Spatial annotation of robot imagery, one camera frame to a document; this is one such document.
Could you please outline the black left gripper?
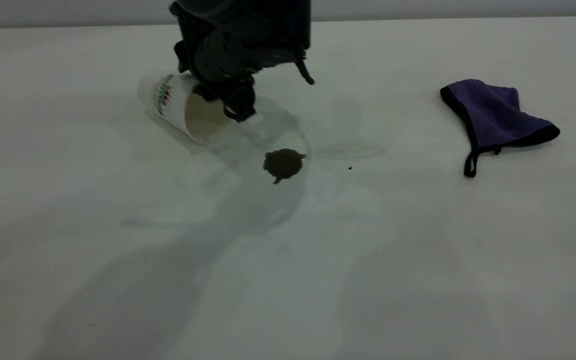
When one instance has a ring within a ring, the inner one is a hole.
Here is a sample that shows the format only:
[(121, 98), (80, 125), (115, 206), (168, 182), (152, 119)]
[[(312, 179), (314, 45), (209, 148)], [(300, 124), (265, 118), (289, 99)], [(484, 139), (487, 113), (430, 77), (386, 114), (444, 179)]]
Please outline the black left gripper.
[(236, 123), (256, 114), (252, 75), (262, 69), (293, 63), (307, 84), (312, 82), (306, 68), (309, 19), (265, 23), (260, 38), (245, 38), (245, 32), (253, 28), (252, 22), (237, 23), (235, 32), (201, 19), (177, 22), (182, 34), (182, 40), (174, 46), (179, 73), (190, 72), (202, 82), (193, 87), (192, 93), (206, 102), (222, 100), (224, 114)]

